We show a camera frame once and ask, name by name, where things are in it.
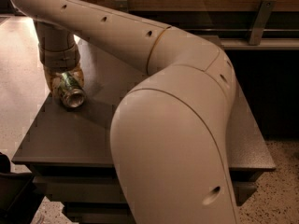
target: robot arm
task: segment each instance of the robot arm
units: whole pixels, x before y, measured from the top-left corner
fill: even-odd
[[[121,101],[111,151],[137,224],[238,223],[225,131],[235,72],[196,35],[79,0],[12,0],[152,75]]]

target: green can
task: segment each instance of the green can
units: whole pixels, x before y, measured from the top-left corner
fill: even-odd
[[[84,90],[69,72],[62,73],[58,94],[64,106],[69,108],[81,106],[86,99]]]

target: speckled floor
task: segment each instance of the speckled floor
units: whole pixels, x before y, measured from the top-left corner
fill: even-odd
[[[48,95],[31,20],[12,17],[0,25],[0,151],[10,158]],[[239,208],[242,224],[299,223],[299,140],[266,142],[277,165],[258,179],[258,190]],[[13,172],[28,171],[12,165]],[[70,224],[60,203],[45,198],[33,224]]]

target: gray table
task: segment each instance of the gray table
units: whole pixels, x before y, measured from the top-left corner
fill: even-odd
[[[71,220],[134,223],[111,159],[109,129],[120,100],[147,76],[85,41],[78,46],[86,104],[68,110],[49,96],[12,161],[27,165],[36,185],[50,200],[63,202]],[[256,190],[258,176],[275,170],[275,164],[239,86],[227,150],[242,204]]]

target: soda can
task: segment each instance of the soda can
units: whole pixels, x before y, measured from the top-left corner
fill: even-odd
[[[58,94],[65,107],[76,108],[86,99],[84,90],[69,72],[62,73]]]

